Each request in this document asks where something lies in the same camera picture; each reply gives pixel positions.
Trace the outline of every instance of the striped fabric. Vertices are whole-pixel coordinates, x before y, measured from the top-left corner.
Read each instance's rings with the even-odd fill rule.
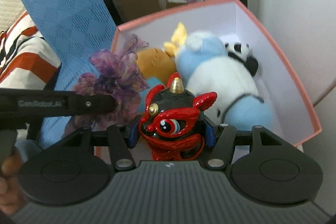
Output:
[[[0,42],[0,88],[42,90],[61,65],[27,12]]]

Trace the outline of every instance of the plush ear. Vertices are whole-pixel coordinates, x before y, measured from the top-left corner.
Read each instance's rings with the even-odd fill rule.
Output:
[[[171,86],[171,83],[174,81],[175,78],[181,78],[181,75],[178,73],[178,72],[174,72],[170,77],[169,77],[169,80],[167,82],[167,85],[166,87],[169,88]]]
[[[175,53],[178,50],[178,48],[176,47],[176,45],[174,45],[171,42],[164,42],[163,48],[164,48],[166,54],[168,54],[170,57],[175,57]]]
[[[259,67],[259,63],[254,57],[249,56],[246,59],[246,62],[244,65],[245,65],[245,68],[247,68],[247,70],[250,72],[252,76],[256,75],[258,67]]]
[[[200,111],[207,110],[211,107],[217,99],[217,93],[208,92],[194,98],[193,107],[198,108]]]

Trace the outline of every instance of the white wall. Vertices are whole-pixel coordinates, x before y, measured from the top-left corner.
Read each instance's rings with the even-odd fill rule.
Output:
[[[315,101],[336,77],[336,0],[259,0],[258,17]]]
[[[315,159],[323,170],[322,187],[315,202],[330,214],[336,214],[336,90],[318,106],[317,114],[323,132],[303,144],[304,152]]]

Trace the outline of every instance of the yellow plush ear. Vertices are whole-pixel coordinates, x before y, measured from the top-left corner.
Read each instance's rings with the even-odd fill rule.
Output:
[[[175,29],[173,36],[170,38],[171,42],[175,45],[182,46],[185,43],[185,40],[187,39],[187,30],[185,29],[185,26],[183,23],[179,23],[177,25],[177,28]]]
[[[170,57],[175,57],[175,54],[178,51],[178,47],[171,42],[164,42],[163,48]]]

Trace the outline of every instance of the purple fabric flower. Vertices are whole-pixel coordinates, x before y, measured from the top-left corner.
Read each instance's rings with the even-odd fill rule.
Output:
[[[81,115],[70,119],[64,130],[66,136],[78,128],[91,127],[92,130],[106,130],[116,124],[128,124],[136,115],[141,102],[139,92],[149,88],[136,63],[136,51],[148,47],[148,43],[131,35],[120,53],[101,50],[90,57],[90,62],[100,75],[84,73],[73,90],[84,96],[109,94],[115,98],[118,106],[114,112],[103,115]]]

